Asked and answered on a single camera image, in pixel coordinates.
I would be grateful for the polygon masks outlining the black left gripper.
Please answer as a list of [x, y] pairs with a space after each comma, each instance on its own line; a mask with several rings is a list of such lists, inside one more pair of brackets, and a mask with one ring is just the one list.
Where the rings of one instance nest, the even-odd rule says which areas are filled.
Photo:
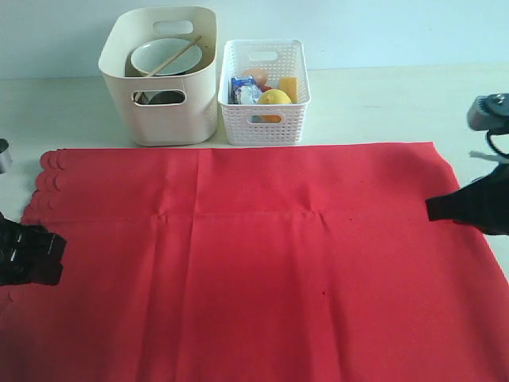
[[[1, 214], [1, 284], [56, 286], [67, 240], [42, 225], [23, 225]], [[28, 249], [32, 260], [29, 263]]]

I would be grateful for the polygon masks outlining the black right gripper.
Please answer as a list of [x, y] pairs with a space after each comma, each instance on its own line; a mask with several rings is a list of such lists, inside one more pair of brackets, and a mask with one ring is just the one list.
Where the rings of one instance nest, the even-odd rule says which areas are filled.
[[489, 236], [508, 235], [508, 164], [457, 191], [425, 200], [430, 221], [475, 222]]

